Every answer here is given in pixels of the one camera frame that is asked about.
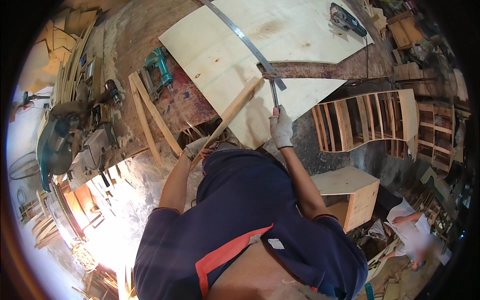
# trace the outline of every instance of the steel ruler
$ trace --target steel ruler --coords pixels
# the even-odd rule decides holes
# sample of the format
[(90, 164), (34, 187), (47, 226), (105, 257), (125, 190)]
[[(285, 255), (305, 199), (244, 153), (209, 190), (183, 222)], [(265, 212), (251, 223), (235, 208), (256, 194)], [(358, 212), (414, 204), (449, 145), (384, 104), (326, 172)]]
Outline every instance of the steel ruler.
[[(213, 5), (208, 0), (200, 0), (206, 7), (211, 9), (239, 38), (240, 40), (247, 46), (247, 48), (255, 55), (258, 61), (262, 64), (267, 72), (277, 74), (272, 65), (267, 61), (265, 56), (255, 47), (255, 45), (247, 38), (247, 36), (238, 28), (227, 16), (225, 16), (215, 5)], [(280, 91), (285, 90), (287, 87), (283, 83), (280, 76), (275, 76), (274, 81)]]

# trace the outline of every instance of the navy blue shirt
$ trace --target navy blue shirt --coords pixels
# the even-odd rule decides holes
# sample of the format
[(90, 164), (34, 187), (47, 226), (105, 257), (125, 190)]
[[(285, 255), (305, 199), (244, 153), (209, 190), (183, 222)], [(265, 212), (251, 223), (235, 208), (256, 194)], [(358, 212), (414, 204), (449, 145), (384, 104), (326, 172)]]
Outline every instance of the navy blue shirt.
[(261, 228), (269, 252), (301, 283), (339, 299), (359, 293), (365, 256), (334, 216), (300, 215), (291, 179), (271, 159), (253, 150), (217, 151), (204, 160), (204, 172), (195, 207), (182, 215), (159, 208), (149, 216), (134, 266), (140, 300), (202, 299), (242, 250), (209, 270), (208, 287), (199, 265)]

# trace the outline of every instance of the worker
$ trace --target worker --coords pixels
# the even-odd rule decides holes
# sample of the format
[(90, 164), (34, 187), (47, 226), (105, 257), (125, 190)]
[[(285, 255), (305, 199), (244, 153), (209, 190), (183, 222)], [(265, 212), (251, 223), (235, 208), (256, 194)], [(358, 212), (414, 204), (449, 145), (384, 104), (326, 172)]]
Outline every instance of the worker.
[(434, 252), (439, 251), (439, 239), (430, 234), (430, 225), (422, 212), (415, 210), (400, 194), (390, 193), (379, 186), (377, 202), (373, 214), (384, 221), (400, 237), (402, 244), (379, 260), (407, 255), (412, 263), (412, 270), (419, 271)]
[(365, 256), (295, 155), (282, 106), (273, 109), (270, 132), (288, 171), (253, 150), (212, 146), (202, 152), (197, 204), (184, 213), (191, 160), (205, 139), (186, 146), (140, 241), (140, 300), (267, 299), (289, 285), (318, 299), (355, 298), (367, 277)]

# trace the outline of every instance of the workbench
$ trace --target workbench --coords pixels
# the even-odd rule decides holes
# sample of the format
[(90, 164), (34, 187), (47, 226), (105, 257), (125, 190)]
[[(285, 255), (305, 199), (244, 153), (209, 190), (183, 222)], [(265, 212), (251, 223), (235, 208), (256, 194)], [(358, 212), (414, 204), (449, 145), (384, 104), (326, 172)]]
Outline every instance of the workbench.
[[(393, 75), (393, 65), (380, 35), (368, 14), (356, 0), (344, 0), (353, 10), (359, 21), (365, 25), (374, 44), (365, 48), (338, 64), (310, 62), (272, 63), (282, 78), (331, 78), (362, 79), (384, 78)], [(177, 21), (202, 6), (199, 1), (158, 1), (135, 0), (128, 2), (117, 12), (107, 12), (105, 21), (94, 28), (85, 52), (88, 59), (92, 56), (103, 58), (102, 83), (113, 79), (119, 88), (124, 113), (114, 107), (113, 130), (120, 148), (112, 151), (106, 159), (108, 169), (125, 158), (132, 157), (148, 148), (145, 135), (132, 97), (128, 76), (145, 64), (144, 59), (156, 47), (161, 46), (158, 37)], [(172, 73), (175, 94), (172, 97), (163, 89), (156, 107), (173, 134), (177, 134), (189, 125), (178, 113), (179, 109), (193, 125), (198, 125), (218, 117), (202, 93), (193, 84), (172, 56), (166, 57), (168, 70)], [(152, 81), (159, 82), (159, 73), (152, 74)], [(146, 111), (147, 121), (155, 141), (163, 140), (151, 114)], [(84, 175), (79, 167), (73, 168), (70, 186), (73, 190), (86, 183), (98, 173)]]

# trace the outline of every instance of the circular saw blade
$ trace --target circular saw blade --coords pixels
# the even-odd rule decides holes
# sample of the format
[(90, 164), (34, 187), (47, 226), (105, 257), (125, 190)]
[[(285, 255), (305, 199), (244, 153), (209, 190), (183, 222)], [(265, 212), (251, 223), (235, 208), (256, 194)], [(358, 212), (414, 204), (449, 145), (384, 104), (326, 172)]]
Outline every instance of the circular saw blade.
[(59, 154), (53, 155), (48, 162), (48, 169), (55, 175), (65, 174), (72, 166), (73, 154), (70, 145), (65, 145)]

